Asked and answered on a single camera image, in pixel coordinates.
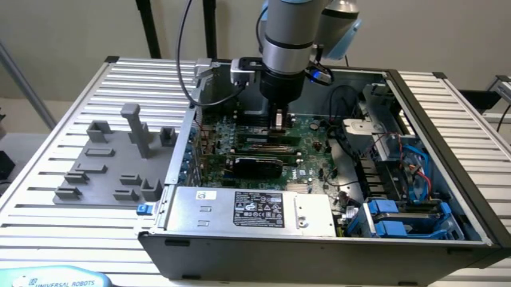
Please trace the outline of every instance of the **sticker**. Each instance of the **sticker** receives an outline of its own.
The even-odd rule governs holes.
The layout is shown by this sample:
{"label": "sticker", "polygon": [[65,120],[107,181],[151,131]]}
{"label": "sticker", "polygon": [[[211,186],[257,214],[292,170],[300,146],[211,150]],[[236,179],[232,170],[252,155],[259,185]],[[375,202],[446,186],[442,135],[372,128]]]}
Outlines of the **sticker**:
{"label": "sticker", "polygon": [[197,190],[195,196],[197,200],[215,200],[216,199],[216,190]]}
{"label": "sticker", "polygon": [[236,191],[232,222],[236,226],[284,228],[281,193]]}

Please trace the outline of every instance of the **warning label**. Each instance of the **warning label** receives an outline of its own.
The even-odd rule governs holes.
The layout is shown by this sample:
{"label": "warning label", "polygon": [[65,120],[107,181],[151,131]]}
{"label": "warning label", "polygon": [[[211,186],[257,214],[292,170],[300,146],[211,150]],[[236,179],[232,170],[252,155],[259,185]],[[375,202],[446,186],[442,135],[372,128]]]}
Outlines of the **warning label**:
{"label": "warning label", "polygon": [[284,227],[284,205],[280,193],[236,191],[233,224],[251,227]]}

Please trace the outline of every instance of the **motherboard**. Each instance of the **motherboard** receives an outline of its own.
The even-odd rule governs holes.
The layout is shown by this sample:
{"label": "motherboard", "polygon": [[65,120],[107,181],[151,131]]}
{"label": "motherboard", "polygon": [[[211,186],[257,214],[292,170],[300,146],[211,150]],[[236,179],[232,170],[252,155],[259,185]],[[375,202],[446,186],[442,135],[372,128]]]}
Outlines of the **motherboard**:
{"label": "motherboard", "polygon": [[203,120],[203,186],[327,192],[323,177],[334,162],[326,119],[291,115],[285,131],[276,136],[265,126],[243,123],[236,115]]}

